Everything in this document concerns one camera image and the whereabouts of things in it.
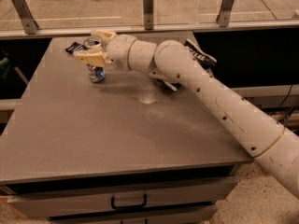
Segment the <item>speckled floor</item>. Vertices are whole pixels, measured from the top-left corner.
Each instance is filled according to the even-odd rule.
[[[221,6],[221,0],[155,1],[157,23],[212,22],[216,19]],[[142,0],[27,0],[27,2],[42,28],[97,24],[140,25],[143,22],[140,15]],[[298,18],[298,10],[299,0],[236,0],[232,20],[294,19]],[[84,14],[85,19],[82,19],[80,14]],[[0,18],[0,30],[21,29],[21,23],[9,0],[0,0]],[[237,173],[237,178],[239,183],[227,199],[216,203],[219,211],[211,223],[299,223],[299,201],[258,164],[243,165]],[[0,204],[0,224],[44,223],[46,220],[43,219],[22,219]]]

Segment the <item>gray cabinet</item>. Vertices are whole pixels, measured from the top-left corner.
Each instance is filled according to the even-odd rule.
[[[160,43],[192,33],[138,34]],[[0,189],[52,223],[196,223],[252,158],[192,95],[137,72],[92,84],[54,38],[0,145]]]

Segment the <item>table surface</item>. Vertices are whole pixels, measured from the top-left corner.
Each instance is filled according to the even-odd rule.
[[[191,32],[136,35],[184,42]],[[185,88],[170,91],[137,72],[106,69],[92,84],[53,38],[0,137],[0,184],[137,174],[252,161]]]

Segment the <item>blue object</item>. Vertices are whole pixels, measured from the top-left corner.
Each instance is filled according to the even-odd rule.
[[[92,83],[100,83],[105,78],[103,67],[97,67],[87,64],[90,81]]]

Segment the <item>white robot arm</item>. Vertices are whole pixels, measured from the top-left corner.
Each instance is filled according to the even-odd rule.
[[[106,52],[75,52],[82,63],[135,70],[192,91],[242,147],[299,199],[299,137],[211,76],[174,40],[158,47],[131,35],[96,31]]]

